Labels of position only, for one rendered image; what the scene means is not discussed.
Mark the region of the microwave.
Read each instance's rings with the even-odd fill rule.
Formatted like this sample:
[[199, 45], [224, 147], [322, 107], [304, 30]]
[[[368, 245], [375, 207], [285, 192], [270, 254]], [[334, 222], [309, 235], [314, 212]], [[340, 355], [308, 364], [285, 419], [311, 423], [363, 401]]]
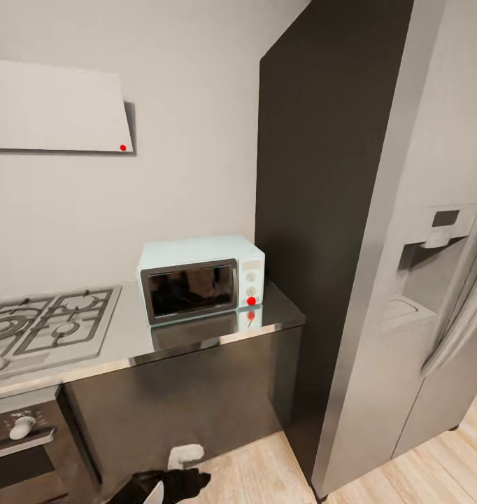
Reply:
[[265, 256], [241, 234], [144, 243], [137, 277], [145, 322], [262, 304]]

